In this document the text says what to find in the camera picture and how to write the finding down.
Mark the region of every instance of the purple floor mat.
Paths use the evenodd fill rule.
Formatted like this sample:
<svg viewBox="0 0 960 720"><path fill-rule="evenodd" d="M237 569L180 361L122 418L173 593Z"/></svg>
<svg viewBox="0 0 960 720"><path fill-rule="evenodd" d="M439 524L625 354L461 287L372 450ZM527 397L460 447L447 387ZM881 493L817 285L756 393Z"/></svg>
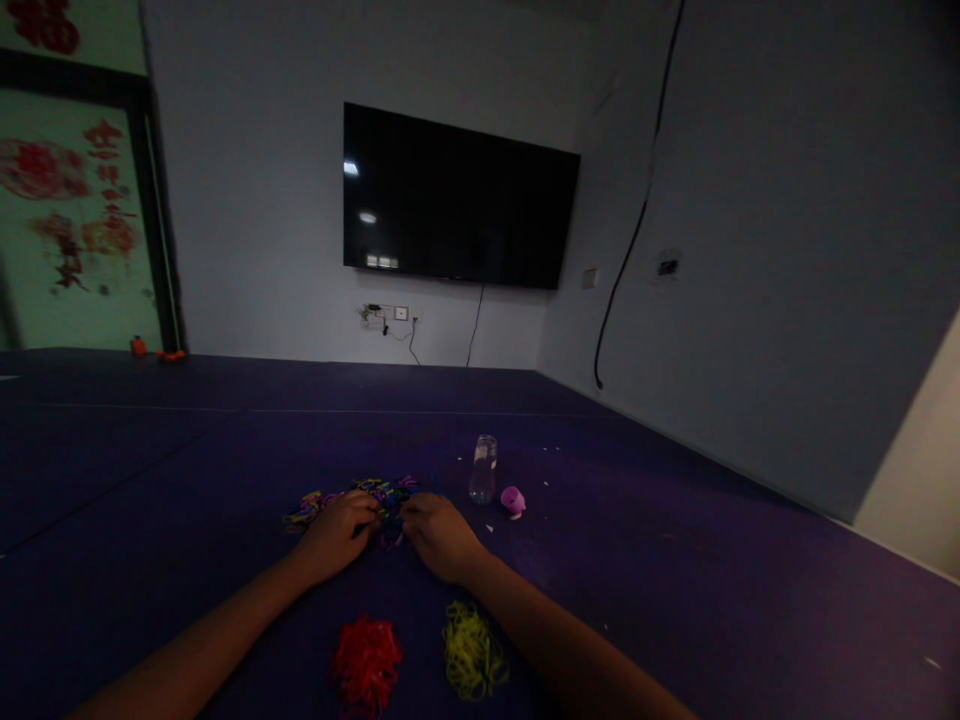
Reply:
<svg viewBox="0 0 960 720"><path fill-rule="evenodd" d="M319 363L191 357L167 365L153 355L110 350L31 350L0 353L0 404L132 405L239 410Z"/></svg>
<svg viewBox="0 0 960 720"><path fill-rule="evenodd" d="M302 363L288 378L254 407L616 416L531 370Z"/></svg>
<svg viewBox="0 0 960 720"><path fill-rule="evenodd" d="M0 405L0 553L230 414Z"/></svg>
<svg viewBox="0 0 960 720"><path fill-rule="evenodd" d="M466 502L481 432L527 498L517 522ZM0 707L66 711L280 557L300 495L408 472L436 473L488 547L704 717L956 710L960 588L640 426L322 413L231 416L2 560ZM406 545L369 553L272 627L205 714L334 717L337 633L367 612L405 650L385 717L554 716L512 651L502 693L456 698L440 631L462 597Z"/></svg>
<svg viewBox="0 0 960 720"><path fill-rule="evenodd" d="M105 350L0 353L2 403L615 416L531 370L192 356L164 365Z"/></svg>

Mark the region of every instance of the chinese character decoration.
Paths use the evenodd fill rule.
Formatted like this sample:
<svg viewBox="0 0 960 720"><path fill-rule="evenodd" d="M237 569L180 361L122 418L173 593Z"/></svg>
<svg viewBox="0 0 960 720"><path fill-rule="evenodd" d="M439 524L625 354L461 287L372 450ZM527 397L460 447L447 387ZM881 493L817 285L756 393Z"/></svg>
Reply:
<svg viewBox="0 0 960 720"><path fill-rule="evenodd" d="M72 200L90 194L83 156L52 142L0 140L0 185L25 200Z"/></svg>
<svg viewBox="0 0 960 720"><path fill-rule="evenodd" d="M96 125L83 133L83 137L92 146L87 155L101 160L97 166L97 179L101 182L100 195L107 201L103 217L84 223L83 243L89 253L107 257L122 258L130 273L130 253L136 245L136 233L125 218L137 217L125 212L118 204L127 199L130 191L120 183L120 168L110 163L121 156L120 147L115 142L123 137L123 132L101 119Z"/></svg>
<svg viewBox="0 0 960 720"><path fill-rule="evenodd" d="M73 55L80 45L80 31L66 14L69 7L70 0L7 0L17 34L33 47L61 55Z"/></svg>
<svg viewBox="0 0 960 720"><path fill-rule="evenodd" d="M53 212L46 218L31 220L28 226L45 241L57 247L60 264L56 269L60 273L60 279L56 284L65 289L76 285L89 292L80 280L83 261L80 259L80 245L73 236L73 220Z"/></svg>

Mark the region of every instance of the pink object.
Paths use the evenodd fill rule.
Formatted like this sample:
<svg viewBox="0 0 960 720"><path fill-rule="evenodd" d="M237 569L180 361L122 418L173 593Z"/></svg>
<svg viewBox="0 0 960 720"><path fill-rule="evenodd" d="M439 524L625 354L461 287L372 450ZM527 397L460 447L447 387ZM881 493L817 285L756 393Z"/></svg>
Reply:
<svg viewBox="0 0 960 720"><path fill-rule="evenodd" d="M511 520L518 520L527 509L527 501L523 499L523 493L512 485L501 493L500 502L511 512Z"/></svg>

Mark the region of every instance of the door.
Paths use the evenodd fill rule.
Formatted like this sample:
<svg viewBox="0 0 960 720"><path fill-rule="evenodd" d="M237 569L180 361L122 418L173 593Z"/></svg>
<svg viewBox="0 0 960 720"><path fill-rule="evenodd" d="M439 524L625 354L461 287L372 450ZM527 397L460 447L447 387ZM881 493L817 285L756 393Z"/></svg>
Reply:
<svg viewBox="0 0 960 720"><path fill-rule="evenodd" d="M0 88L8 345L163 346L134 153L122 108Z"/></svg>

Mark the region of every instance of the water bottle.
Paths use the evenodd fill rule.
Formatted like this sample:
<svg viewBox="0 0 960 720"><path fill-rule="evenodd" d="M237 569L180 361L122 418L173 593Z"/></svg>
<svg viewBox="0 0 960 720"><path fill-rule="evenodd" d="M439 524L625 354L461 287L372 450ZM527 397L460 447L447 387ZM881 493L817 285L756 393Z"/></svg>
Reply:
<svg viewBox="0 0 960 720"><path fill-rule="evenodd" d="M494 496L493 471L497 467L497 439L492 435L477 438L473 451L473 475L470 476L470 499L486 505Z"/></svg>

